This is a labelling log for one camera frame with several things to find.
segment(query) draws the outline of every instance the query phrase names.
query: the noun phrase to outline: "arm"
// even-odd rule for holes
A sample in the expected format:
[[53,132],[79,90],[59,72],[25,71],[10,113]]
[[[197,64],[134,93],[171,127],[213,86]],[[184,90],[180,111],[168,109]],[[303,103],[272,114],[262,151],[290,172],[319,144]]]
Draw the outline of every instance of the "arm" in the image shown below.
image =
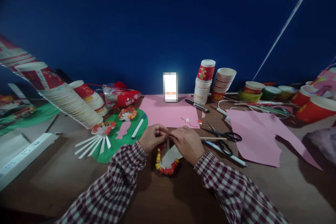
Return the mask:
[[248,177],[206,152],[194,167],[202,184],[214,190],[230,223],[288,223]]
[[183,126],[171,134],[182,156],[201,175],[204,187],[215,191],[230,223],[288,223],[249,178],[205,152],[194,130]]
[[117,223],[134,193],[146,156],[169,138],[167,132],[160,124],[149,126],[135,144],[123,145],[111,158],[108,171],[72,203],[56,224]]

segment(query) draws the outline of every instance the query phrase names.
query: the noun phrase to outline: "wooden table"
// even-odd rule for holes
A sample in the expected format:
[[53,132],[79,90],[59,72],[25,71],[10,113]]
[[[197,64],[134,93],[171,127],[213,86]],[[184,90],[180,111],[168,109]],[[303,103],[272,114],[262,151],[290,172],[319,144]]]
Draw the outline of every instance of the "wooden table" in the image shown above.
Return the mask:
[[[201,117],[201,111],[197,112],[202,126],[207,127],[209,121],[220,132],[231,130],[224,122],[224,116],[210,108],[210,105],[204,106],[211,111],[205,118]],[[222,109],[231,107],[224,102],[220,106]],[[330,127],[334,121],[335,118],[329,118],[304,127],[296,122],[294,125],[297,128],[290,130],[302,139],[306,132]],[[293,124],[293,120],[285,122],[288,123]],[[72,121],[72,124],[78,129],[77,122]],[[49,130],[61,131],[59,123]],[[213,136],[201,129],[196,131],[200,136]],[[89,137],[90,132],[87,130],[64,134],[0,193],[0,204],[6,208],[60,217],[78,195],[107,170],[106,164],[99,164],[92,157],[85,160],[75,157],[75,144]],[[303,141],[324,171],[308,164],[283,139],[278,141],[282,149],[280,168],[249,161],[246,161],[248,168],[242,168],[208,146],[204,148],[251,178],[290,222],[336,223],[336,169],[311,143],[305,139]],[[230,141],[227,143],[234,155],[242,159],[236,144]],[[145,169],[138,173],[136,191],[121,223],[226,221],[214,194],[203,188],[201,178],[187,161],[181,160],[179,171],[172,177],[162,176],[154,165],[155,154],[149,155]]]

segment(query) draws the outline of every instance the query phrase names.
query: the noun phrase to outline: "checkered shirt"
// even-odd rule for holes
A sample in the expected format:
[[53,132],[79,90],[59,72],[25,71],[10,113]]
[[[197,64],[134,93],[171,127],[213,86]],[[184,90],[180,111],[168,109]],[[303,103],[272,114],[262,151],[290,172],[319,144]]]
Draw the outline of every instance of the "checkered shirt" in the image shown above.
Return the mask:
[[[139,142],[122,146],[110,160],[108,171],[56,223],[117,223],[134,193],[146,156]],[[215,191],[230,223],[288,223],[249,178],[219,162],[211,152],[194,169],[204,187]]]

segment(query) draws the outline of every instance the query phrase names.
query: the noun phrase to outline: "black marker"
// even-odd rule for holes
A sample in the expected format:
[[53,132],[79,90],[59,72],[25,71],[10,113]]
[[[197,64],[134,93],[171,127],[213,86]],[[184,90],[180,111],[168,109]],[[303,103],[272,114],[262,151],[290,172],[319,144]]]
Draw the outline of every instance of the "black marker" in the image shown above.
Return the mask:
[[189,104],[191,104],[191,105],[193,105],[193,106],[195,106],[195,107],[197,107],[197,108],[203,110],[204,112],[207,112],[207,113],[210,112],[210,110],[208,110],[207,108],[203,108],[203,107],[201,107],[200,105],[198,105],[198,104],[196,104],[196,103],[194,103],[194,102],[192,102],[192,101],[190,101],[190,100],[185,99],[185,101],[186,101],[187,103],[189,103]]

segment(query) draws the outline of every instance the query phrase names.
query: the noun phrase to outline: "plastic bag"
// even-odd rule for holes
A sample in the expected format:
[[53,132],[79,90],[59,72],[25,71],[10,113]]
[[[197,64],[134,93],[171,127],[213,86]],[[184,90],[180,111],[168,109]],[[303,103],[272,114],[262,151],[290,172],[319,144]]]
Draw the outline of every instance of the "plastic bag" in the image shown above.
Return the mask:
[[122,82],[104,84],[104,96],[109,108],[126,107],[136,102],[141,96],[137,90],[124,90],[127,86]]
[[336,166],[336,128],[319,129],[307,137]]

